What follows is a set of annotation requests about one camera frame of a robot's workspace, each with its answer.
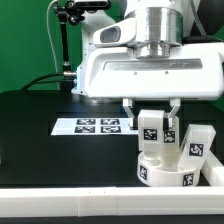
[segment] black table surface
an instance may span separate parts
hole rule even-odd
[[[168,102],[136,102],[140,109],[170,111]],[[211,124],[212,151],[224,159],[223,113],[209,102],[183,102],[180,140],[188,124]],[[125,118],[120,102],[92,104],[59,91],[0,94],[0,188],[144,186],[136,175],[137,136],[51,136],[57,118]],[[201,178],[200,186],[208,185]],[[2,223],[221,223],[223,216],[142,216],[0,219]]]

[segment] black pole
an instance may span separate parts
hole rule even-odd
[[[61,39],[62,39],[62,53],[63,53],[63,71],[71,71],[71,64],[68,53],[68,37],[66,23],[60,23]]]
[[[69,52],[68,52],[68,37],[67,37],[67,13],[64,7],[58,6],[55,4],[55,13],[58,16],[60,28],[61,28],[61,41],[62,41],[62,54],[63,54],[63,72],[71,72],[71,64],[69,61]]]

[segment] silver metal part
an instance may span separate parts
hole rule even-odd
[[[65,77],[76,77],[77,76],[77,74],[76,74],[76,72],[63,72],[63,75],[65,76]]]
[[[146,46],[136,47],[134,49],[134,58],[144,59],[149,57],[164,57],[170,56],[170,45],[165,43],[150,43]]]
[[[202,69],[201,59],[157,59],[147,61],[108,61],[104,71],[163,71]]]
[[[127,99],[127,98],[123,99],[123,108],[129,117],[129,127],[131,130],[134,129],[134,125],[135,125],[134,124],[135,115],[132,112],[133,105],[134,103],[132,99]]]
[[[171,112],[168,114],[169,128],[173,128],[174,122],[173,119],[176,116],[178,110],[180,109],[180,99],[172,99],[170,100],[170,106],[172,107]]]
[[[128,46],[134,48],[136,59],[169,57],[171,46],[180,46],[183,17],[173,9],[149,7],[129,13],[126,18],[137,21],[137,35]]]
[[[123,99],[123,108],[129,118],[135,117],[134,113],[132,112],[132,108],[133,108],[133,100],[132,99],[127,99],[127,98]]]

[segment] black cable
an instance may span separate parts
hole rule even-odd
[[[21,90],[26,91],[34,83],[37,83],[38,81],[41,81],[43,79],[48,79],[48,78],[52,78],[52,77],[59,77],[59,76],[63,76],[63,73],[49,74],[49,75],[44,75],[44,76],[38,77],[38,78],[34,79],[33,81],[31,81],[29,84],[25,85]]]
[[[213,41],[224,43],[224,40],[213,37],[213,36],[209,36],[209,35],[206,35],[206,36],[190,36],[190,37],[184,37],[182,39],[183,44],[211,43]]]
[[[198,14],[197,14],[197,11],[196,11],[196,8],[195,8],[195,5],[194,5],[194,0],[189,0],[189,2],[190,2],[191,11],[192,11],[192,14],[194,16],[194,21],[196,23],[196,26],[197,26],[200,34],[202,36],[206,36],[206,32],[204,30],[204,27],[203,27],[203,25],[202,25],[202,23],[201,23],[201,21],[200,21],[200,19],[198,17]]]
[[[26,86],[24,86],[22,90],[28,90],[31,86],[33,85],[39,85],[39,84],[49,84],[49,83],[62,83],[62,82],[67,82],[67,80],[58,80],[58,81],[44,81],[44,82],[34,82],[30,83]]]

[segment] green background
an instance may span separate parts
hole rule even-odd
[[[47,34],[46,12],[51,0],[0,0],[0,92],[18,90],[34,78],[55,72]],[[108,12],[118,18],[118,3]],[[59,71],[62,70],[60,27],[53,9],[50,29],[56,48]],[[73,70],[81,63],[81,28],[68,25],[70,60]],[[56,84],[32,89],[57,89]]]

